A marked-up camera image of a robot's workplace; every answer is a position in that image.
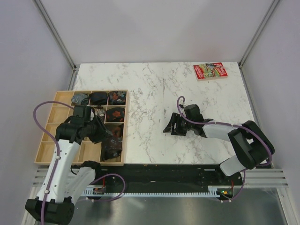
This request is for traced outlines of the brown floral necktie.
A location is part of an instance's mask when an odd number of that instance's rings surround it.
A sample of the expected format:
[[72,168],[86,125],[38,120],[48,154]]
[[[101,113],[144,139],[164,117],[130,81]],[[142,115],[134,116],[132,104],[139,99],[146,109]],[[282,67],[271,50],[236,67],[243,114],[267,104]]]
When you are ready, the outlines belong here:
[[108,137],[101,142],[101,159],[103,161],[117,158],[122,152],[122,139],[120,137]]

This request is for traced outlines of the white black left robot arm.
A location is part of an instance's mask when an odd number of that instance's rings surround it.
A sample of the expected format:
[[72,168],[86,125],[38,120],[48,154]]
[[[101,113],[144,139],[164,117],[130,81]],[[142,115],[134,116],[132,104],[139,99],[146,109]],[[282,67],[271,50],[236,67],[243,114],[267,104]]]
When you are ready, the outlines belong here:
[[67,225],[70,223],[75,204],[86,187],[99,184],[103,173],[96,169],[97,162],[85,162],[68,183],[73,160],[85,138],[92,143],[102,142],[112,133],[105,127],[95,110],[88,105],[76,105],[73,114],[56,128],[50,136],[55,147],[46,177],[37,196],[28,199],[26,210],[41,224]]

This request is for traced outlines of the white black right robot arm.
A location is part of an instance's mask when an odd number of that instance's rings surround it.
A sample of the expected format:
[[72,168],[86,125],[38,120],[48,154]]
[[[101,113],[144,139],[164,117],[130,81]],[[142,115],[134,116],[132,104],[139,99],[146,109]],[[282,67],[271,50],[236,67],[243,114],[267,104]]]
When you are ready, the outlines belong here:
[[195,135],[203,138],[217,138],[231,143],[235,155],[219,164],[219,170],[214,176],[219,184],[226,184],[237,172],[257,167],[275,153],[269,139],[251,120],[233,127],[218,124],[212,119],[204,119],[196,104],[185,107],[179,105],[179,108],[184,110],[186,116],[172,113],[164,133],[185,136],[187,131],[193,131]]

